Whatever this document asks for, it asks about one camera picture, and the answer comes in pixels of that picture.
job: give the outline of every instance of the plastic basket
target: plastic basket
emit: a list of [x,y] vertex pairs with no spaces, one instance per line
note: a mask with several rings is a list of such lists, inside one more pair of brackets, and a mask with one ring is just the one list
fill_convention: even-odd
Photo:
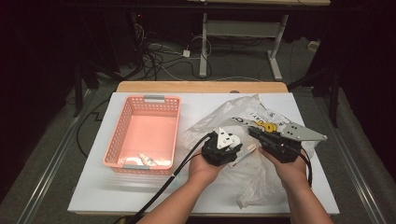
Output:
[[179,114],[179,97],[128,96],[103,164],[118,173],[172,174]]

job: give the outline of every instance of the plastic bag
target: plastic bag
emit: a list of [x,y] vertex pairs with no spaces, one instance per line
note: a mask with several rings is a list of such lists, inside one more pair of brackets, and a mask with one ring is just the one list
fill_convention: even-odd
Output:
[[[218,131],[219,127],[240,138],[243,144],[241,150],[252,144],[260,147],[259,141],[248,134],[248,126],[255,125],[255,121],[274,123],[279,132],[285,123],[290,122],[279,113],[265,108],[259,94],[240,97],[224,103],[191,126],[178,139],[177,147],[184,155],[187,155],[202,137],[207,133]],[[310,157],[315,152],[316,144],[317,142],[302,143]],[[237,192],[236,203],[240,208],[249,205],[279,203],[286,198],[286,192],[276,174],[274,165],[258,150],[254,150],[234,167],[227,165],[219,175],[226,178],[228,183],[234,183],[239,187],[240,192]]]

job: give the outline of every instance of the person's left hand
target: person's left hand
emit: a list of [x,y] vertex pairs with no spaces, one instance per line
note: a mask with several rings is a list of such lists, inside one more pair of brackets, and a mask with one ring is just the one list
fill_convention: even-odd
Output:
[[206,188],[210,185],[215,179],[218,177],[220,170],[225,166],[215,166],[209,164],[205,158],[201,155],[201,149],[195,153],[194,156],[190,160],[190,169],[189,169],[189,180],[194,182],[195,184],[201,185],[203,188]]

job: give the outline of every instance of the forearm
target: forearm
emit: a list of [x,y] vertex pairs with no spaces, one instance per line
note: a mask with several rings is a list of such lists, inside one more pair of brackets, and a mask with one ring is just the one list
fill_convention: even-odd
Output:
[[287,189],[291,223],[332,223],[326,210],[311,190],[306,187],[298,190]]
[[205,186],[188,181],[145,215],[138,223],[186,223]]

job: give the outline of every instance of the white tabletop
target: white tabletop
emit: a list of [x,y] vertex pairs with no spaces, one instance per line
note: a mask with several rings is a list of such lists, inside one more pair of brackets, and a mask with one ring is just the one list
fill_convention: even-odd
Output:
[[[166,181],[167,176],[151,177],[148,179],[144,175],[118,174],[102,164],[125,97],[131,94],[149,93],[113,93],[102,125],[96,135],[92,150],[67,209],[68,211],[78,214],[133,214],[139,211]],[[252,94],[167,92],[163,93],[163,95],[174,95],[181,98],[180,121],[177,130],[177,136],[180,136],[190,126],[210,114],[226,101]],[[263,93],[260,96],[265,107],[275,110],[286,118],[304,125],[291,93]],[[311,162],[314,171],[312,185],[314,193],[329,214],[339,214],[326,175],[316,154],[311,159]],[[184,182],[184,173],[181,172],[179,175],[147,211],[150,211]],[[256,217],[283,216],[290,212],[286,201],[271,205],[254,205],[240,209],[235,202],[237,194],[240,192],[234,189],[237,188],[227,185],[223,179],[218,178],[203,192],[192,210],[192,214]]]

